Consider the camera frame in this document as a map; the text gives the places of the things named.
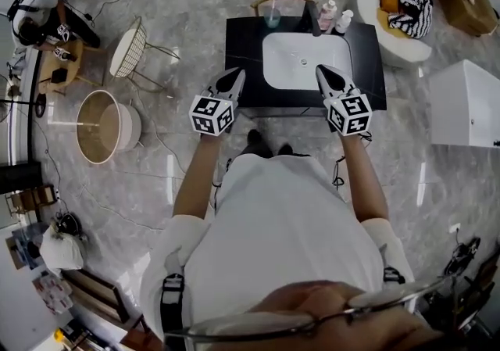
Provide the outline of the white box cabinet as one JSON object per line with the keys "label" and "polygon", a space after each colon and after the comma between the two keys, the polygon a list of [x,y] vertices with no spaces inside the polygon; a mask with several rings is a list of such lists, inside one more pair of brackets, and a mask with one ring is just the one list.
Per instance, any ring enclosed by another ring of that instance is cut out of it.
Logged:
{"label": "white box cabinet", "polygon": [[429,85],[432,143],[500,149],[500,79],[464,59]]}

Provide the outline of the small wooden stool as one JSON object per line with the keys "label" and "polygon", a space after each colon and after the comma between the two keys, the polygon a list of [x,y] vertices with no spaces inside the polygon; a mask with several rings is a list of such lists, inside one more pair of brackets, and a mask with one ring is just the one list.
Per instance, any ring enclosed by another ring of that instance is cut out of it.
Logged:
{"label": "small wooden stool", "polygon": [[5,194],[5,201],[12,218],[37,211],[41,207],[56,203],[55,191],[52,184],[42,185],[32,189]]}

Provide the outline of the person's black shoe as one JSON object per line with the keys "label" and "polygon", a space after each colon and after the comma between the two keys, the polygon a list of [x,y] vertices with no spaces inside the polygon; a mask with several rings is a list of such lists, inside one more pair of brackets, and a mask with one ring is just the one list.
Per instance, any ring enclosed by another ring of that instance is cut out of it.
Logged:
{"label": "person's black shoe", "polygon": [[301,154],[301,153],[295,152],[294,149],[291,147],[291,145],[288,143],[283,144],[279,148],[277,155],[278,156],[309,157],[309,154]]}
{"label": "person's black shoe", "polygon": [[244,149],[244,154],[254,154],[264,159],[273,157],[273,151],[256,129],[251,129],[247,134],[247,146]]}

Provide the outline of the metal-framed glasses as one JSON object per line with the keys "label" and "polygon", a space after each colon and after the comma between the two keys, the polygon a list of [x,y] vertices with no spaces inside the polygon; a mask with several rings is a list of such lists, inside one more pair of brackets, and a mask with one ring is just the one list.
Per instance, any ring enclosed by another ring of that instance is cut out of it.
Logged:
{"label": "metal-framed glasses", "polygon": [[349,300],[342,311],[324,317],[291,311],[247,312],[210,319],[187,328],[165,330],[164,339],[166,343],[175,338],[196,343],[246,342],[310,333],[337,317],[354,319],[413,302],[451,279],[450,276],[441,276],[433,281],[391,285],[379,292],[365,292]]}

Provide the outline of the light wooden low table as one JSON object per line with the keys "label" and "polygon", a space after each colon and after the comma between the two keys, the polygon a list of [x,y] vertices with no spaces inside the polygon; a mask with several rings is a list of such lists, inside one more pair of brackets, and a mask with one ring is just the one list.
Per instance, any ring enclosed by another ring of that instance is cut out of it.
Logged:
{"label": "light wooden low table", "polygon": [[77,78],[84,43],[78,39],[65,44],[63,48],[74,56],[76,60],[62,61],[52,52],[42,52],[42,64],[38,80],[38,90],[41,94],[52,92],[63,94],[66,87]]}

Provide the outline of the round wooden side table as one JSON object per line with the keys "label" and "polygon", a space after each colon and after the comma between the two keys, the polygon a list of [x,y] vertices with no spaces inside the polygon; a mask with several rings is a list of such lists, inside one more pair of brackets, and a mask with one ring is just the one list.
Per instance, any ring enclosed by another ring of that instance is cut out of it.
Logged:
{"label": "round wooden side table", "polygon": [[84,158],[100,165],[138,144],[141,118],[133,106],[118,102],[105,90],[96,90],[79,108],[76,135]]}

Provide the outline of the white plastic bag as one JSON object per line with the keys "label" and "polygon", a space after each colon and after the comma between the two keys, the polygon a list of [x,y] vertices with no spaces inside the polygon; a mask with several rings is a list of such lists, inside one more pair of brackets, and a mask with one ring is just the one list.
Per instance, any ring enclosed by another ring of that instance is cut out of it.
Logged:
{"label": "white plastic bag", "polygon": [[58,278],[64,270],[80,270],[85,263],[85,250],[79,238],[56,230],[51,224],[42,235],[39,252],[46,267]]}

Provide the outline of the black vanity unit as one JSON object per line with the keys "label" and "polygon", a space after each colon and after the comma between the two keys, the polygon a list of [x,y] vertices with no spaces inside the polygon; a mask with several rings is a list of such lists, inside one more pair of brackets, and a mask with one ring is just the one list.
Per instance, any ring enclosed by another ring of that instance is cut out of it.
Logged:
{"label": "black vanity unit", "polygon": [[[263,76],[263,39],[272,33],[303,33],[297,16],[283,16],[271,30],[262,17],[227,20],[225,67],[245,69],[246,80],[239,111],[248,118],[319,116],[326,112],[320,90],[278,90]],[[351,23],[343,37],[351,53],[355,85],[365,94],[372,109],[387,108],[384,73],[374,26]]]}

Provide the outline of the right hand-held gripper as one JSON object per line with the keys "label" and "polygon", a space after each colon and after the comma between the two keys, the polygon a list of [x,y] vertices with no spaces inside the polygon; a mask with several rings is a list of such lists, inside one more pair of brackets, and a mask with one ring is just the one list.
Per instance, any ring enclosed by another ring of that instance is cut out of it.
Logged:
{"label": "right hand-held gripper", "polygon": [[[373,111],[367,96],[354,88],[351,77],[343,70],[323,64],[317,65],[315,72],[320,93],[325,98],[327,122],[341,136],[367,132]],[[337,92],[345,94],[330,98],[330,94]]]}

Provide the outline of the pink-capped bottle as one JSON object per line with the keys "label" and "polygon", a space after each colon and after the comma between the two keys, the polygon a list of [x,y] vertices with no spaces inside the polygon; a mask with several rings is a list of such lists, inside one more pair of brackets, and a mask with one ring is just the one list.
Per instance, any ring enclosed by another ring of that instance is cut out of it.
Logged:
{"label": "pink-capped bottle", "polygon": [[330,27],[337,12],[337,5],[334,0],[329,0],[323,3],[320,10],[320,15],[317,19],[320,30],[326,31]]}

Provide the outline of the person's white shirt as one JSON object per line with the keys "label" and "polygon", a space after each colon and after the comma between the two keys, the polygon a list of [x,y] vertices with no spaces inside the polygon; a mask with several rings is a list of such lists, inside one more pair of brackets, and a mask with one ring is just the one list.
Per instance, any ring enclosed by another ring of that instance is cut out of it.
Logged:
{"label": "person's white shirt", "polygon": [[414,279],[390,223],[359,222],[311,157],[239,156],[223,178],[212,220],[167,221],[140,290],[141,311],[157,336],[171,258],[184,270],[186,324],[245,312],[297,282],[339,281],[377,292],[389,267]]}

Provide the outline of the dark wooden frame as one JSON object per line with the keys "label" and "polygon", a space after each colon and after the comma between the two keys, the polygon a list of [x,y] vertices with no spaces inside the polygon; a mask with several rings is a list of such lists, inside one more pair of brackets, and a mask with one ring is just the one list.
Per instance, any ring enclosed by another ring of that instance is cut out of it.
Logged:
{"label": "dark wooden frame", "polygon": [[86,270],[64,270],[62,278],[71,287],[73,297],[89,310],[104,315],[114,324],[125,324],[130,320],[115,285]]}

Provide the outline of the black white striped cloth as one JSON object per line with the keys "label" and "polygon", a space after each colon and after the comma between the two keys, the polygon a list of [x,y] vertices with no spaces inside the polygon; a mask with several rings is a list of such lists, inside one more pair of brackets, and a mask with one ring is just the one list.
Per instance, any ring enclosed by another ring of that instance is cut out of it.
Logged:
{"label": "black white striped cloth", "polygon": [[388,26],[414,39],[426,36],[432,24],[432,0],[398,0],[398,3],[399,12],[388,14]]}

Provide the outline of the green cup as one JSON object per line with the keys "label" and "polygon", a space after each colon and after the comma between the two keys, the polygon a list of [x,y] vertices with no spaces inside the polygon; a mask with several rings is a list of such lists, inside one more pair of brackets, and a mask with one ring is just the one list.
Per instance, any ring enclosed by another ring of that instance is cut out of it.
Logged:
{"label": "green cup", "polygon": [[276,6],[263,6],[262,14],[269,29],[275,29],[280,23],[280,11]]}

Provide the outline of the floor fan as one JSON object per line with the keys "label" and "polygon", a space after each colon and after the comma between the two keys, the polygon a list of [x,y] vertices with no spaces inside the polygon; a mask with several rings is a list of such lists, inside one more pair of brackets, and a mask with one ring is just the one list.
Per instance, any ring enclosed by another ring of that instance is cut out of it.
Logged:
{"label": "floor fan", "polygon": [[13,83],[10,79],[0,74],[0,123],[3,123],[11,112],[14,105],[26,105],[34,108],[35,116],[38,118],[43,117],[46,109],[46,95],[38,95],[32,101],[23,101],[20,86]]}

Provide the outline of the white bottle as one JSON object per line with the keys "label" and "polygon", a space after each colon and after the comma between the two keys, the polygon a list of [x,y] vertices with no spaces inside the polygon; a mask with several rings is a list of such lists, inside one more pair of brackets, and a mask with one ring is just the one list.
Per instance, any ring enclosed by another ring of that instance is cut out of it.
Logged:
{"label": "white bottle", "polygon": [[345,34],[351,24],[353,16],[354,13],[350,9],[343,11],[334,25],[335,31],[338,34]]}

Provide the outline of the large cardboard box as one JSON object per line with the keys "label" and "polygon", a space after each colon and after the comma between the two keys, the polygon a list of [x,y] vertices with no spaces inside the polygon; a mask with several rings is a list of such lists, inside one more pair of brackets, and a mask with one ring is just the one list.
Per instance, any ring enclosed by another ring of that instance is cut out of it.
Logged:
{"label": "large cardboard box", "polygon": [[490,34],[498,26],[498,18],[489,0],[438,0],[447,22],[471,35]]}

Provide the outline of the person's left forearm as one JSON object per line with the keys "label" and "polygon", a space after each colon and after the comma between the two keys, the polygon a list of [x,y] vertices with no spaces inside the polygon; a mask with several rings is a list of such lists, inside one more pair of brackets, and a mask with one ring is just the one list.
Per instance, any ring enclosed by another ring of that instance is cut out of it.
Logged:
{"label": "person's left forearm", "polygon": [[205,219],[221,143],[221,137],[204,134],[200,137],[173,204],[174,217],[187,215]]}

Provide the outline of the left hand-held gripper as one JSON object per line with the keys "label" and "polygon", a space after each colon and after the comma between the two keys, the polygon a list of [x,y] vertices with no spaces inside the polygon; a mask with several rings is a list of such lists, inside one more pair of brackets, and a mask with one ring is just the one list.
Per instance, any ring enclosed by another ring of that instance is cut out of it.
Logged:
{"label": "left hand-held gripper", "polygon": [[238,99],[245,80],[246,72],[241,67],[217,74],[191,104],[188,115],[193,130],[211,136],[229,133],[237,117]]}

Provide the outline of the person's right forearm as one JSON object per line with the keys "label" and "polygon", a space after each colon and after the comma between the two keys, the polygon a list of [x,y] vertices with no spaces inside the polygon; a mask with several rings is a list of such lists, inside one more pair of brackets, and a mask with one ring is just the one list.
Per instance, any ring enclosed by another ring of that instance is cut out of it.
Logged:
{"label": "person's right forearm", "polygon": [[358,135],[340,137],[345,154],[352,206],[359,222],[388,220],[388,204],[371,160]]}

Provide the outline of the black faucet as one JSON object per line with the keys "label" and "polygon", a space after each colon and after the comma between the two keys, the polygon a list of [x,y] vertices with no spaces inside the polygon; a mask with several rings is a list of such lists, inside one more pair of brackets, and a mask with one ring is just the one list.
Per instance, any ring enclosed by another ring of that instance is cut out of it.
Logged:
{"label": "black faucet", "polygon": [[314,1],[305,2],[302,20],[304,28],[308,30],[313,37],[319,37],[322,34],[319,25],[319,12]]}

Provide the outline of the white sink basin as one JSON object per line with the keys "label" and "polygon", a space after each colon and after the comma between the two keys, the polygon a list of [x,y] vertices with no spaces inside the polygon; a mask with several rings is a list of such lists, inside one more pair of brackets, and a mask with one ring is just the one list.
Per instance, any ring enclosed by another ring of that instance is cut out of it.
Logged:
{"label": "white sink basin", "polygon": [[316,67],[333,66],[352,74],[348,42],[341,36],[272,33],[262,42],[263,76],[278,90],[317,90]]}

